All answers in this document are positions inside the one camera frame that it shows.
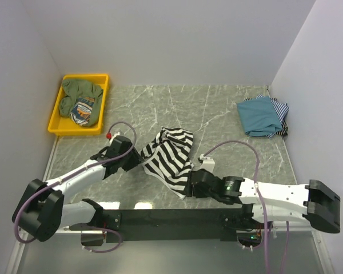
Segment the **black white striped top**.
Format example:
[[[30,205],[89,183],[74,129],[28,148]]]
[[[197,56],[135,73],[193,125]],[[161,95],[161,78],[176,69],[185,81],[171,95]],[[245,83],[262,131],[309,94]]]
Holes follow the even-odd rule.
[[[160,180],[180,199],[186,197],[189,172],[193,163],[190,152],[193,133],[183,128],[162,127],[140,152],[146,174]]]

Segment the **teal tank top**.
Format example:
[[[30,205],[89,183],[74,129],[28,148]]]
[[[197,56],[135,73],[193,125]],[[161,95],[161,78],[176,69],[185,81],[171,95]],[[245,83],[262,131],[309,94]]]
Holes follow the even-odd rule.
[[[281,122],[267,96],[237,103],[237,111],[246,135],[268,136],[282,130]]]

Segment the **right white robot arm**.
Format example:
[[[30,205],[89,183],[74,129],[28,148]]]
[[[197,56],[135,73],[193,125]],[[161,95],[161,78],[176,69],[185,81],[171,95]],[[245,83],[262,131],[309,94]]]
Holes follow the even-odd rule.
[[[187,196],[212,198],[227,205],[240,204],[240,223],[247,228],[265,221],[293,221],[310,224],[325,233],[340,233],[340,197],[319,180],[308,184],[255,183],[248,178],[192,171]]]

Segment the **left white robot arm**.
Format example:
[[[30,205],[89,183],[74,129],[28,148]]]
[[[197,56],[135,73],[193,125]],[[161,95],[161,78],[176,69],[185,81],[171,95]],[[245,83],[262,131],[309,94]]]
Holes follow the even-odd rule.
[[[105,180],[119,169],[129,171],[142,162],[134,143],[125,136],[113,136],[101,149],[78,168],[43,182],[32,180],[26,187],[12,221],[16,228],[44,242],[63,227],[89,229],[115,228],[104,208],[91,199],[70,204],[69,200],[86,187]]]

